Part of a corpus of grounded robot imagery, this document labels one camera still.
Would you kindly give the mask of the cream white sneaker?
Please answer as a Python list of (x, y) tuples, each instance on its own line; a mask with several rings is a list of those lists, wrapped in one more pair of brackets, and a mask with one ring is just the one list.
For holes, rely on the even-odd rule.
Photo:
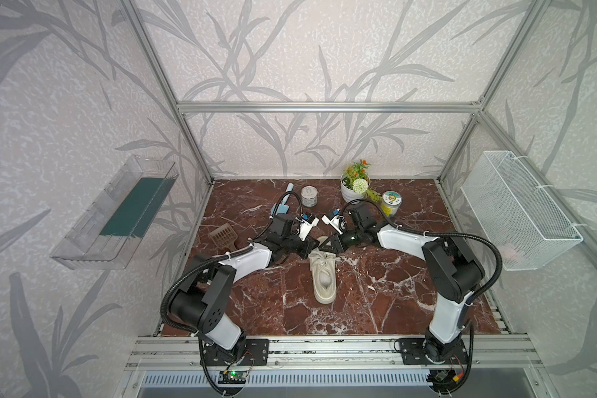
[(312, 273), (313, 293), (321, 304), (333, 303), (337, 296), (337, 267), (335, 272), (328, 270)]

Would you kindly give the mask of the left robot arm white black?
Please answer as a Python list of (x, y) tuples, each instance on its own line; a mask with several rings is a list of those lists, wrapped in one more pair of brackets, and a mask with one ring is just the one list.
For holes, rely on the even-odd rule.
[(318, 218), (311, 214), (275, 215), (246, 247), (224, 255), (197, 256), (164, 295), (163, 322), (213, 344), (221, 353), (241, 357), (246, 334), (226, 315), (232, 286), (287, 255), (307, 258), (318, 247), (310, 236), (317, 225)]

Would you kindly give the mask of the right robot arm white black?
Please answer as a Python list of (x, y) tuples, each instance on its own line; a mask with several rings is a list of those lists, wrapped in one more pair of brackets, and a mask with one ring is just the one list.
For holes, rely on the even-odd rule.
[(427, 346), (440, 351), (456, 344), (468, 307), (484, 278), (484, 269), (468, 243), (479, 237), (457, 232), (416, 232), (387, 216), (378, 221), (371, 213), (370, 203), (364, 200), (348, 205), (345, 212), (352, 219), (350, 226), (341, 210), (322, 217), (335, 233), (319, 248), (342, 254), (355, 246), (374, 245), (424, 260), (437, 294), (434, 315), (426, 331)]

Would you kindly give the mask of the light blue plastic trowel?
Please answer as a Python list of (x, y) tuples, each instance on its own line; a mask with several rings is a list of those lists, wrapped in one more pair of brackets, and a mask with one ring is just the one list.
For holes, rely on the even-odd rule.
[(272, 209), (270, 210), (270, 215), (276, 216), (279, 214), (287, 214), (290, 207), (287, 205), (290, 192), (294, 190), (293, 183), (289, 183), (286, 187), (285, 193), (282, 195), (281, 199), (279, 199), (275, 205), (273, 205)]

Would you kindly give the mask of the yellow sunflower seed can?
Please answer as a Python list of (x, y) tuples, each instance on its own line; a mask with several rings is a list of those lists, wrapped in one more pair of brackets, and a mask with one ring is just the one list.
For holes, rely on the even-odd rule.
[(387, 191), (381, 196), (381, 210), (387, 217), (394, 217), (402, 204), (402, 197), (398, 192)]

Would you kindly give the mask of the white pot with flowers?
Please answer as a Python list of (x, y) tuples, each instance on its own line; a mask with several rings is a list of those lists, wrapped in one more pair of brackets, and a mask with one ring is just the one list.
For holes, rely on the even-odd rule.
[(371, 188), (371, 179), (367, 173), (368, 161), (361, 159), (348, 166), (341, 176), (341, 191), (344, 202), (367, 198), (379, 203), (381, 195)]

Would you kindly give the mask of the small silver tin can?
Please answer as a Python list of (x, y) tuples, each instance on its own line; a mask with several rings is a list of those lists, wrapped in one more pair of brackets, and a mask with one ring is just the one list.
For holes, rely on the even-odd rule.
[(318, 189), (314, 186), (305, 186), (301, 189), (300, 197), (305, 207), (315, 207), (318, 203)]

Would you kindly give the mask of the left green circuit board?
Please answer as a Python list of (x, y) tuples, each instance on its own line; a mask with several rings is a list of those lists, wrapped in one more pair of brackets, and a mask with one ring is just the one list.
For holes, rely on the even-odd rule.
[(247, 382), (248, 371), (221, 371), (218, 377), (219, 385), (242, 385)]

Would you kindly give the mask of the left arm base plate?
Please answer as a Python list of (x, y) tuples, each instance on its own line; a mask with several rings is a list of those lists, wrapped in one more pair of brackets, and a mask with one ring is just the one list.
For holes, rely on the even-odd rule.
[(232, 350), (213, 344), (203, 344), (201, 355), (207, 366), (266, 366), (270, 354), (270, 340), (246, 338), (239, 341)]

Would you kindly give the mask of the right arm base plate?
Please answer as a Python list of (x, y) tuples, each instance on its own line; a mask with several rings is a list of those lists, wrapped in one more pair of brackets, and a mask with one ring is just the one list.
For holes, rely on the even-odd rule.
[(394, 349), (404, 365), (449, 365), (452, 360), (465, 365), (469, 360), (469, 350), (461, 338), (447, 344), (433, 337), (399, 338)]

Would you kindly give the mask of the aluminium frame crossbar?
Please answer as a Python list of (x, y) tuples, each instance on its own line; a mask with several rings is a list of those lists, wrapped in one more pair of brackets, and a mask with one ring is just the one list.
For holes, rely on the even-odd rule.
[(181, 114), (197, 113), (456, 113), (473, 114), (467, 102), (182, 102)]

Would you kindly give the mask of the clear plastic wall shelf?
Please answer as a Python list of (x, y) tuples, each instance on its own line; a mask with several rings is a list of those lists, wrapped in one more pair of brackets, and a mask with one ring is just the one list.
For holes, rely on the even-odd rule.
[(171, 160), (130, 156), (51, 258), (70, 270), (123, 270), (179, 177)]

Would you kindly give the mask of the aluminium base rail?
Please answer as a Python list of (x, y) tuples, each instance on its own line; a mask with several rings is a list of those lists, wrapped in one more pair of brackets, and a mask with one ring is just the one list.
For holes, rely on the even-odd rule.
[[(395, 350), (397, 336), (277, 336), (270, 337), (262, 370), (326, 369), (432, 369), (448, 368), (406, 353), (408, 363)], [(196, 338), (138, 338), (124, 371), (199, 370)], [(522, 334), (475, 335), (472, 366), (484, 368), (543, 368), (529, 336)]]

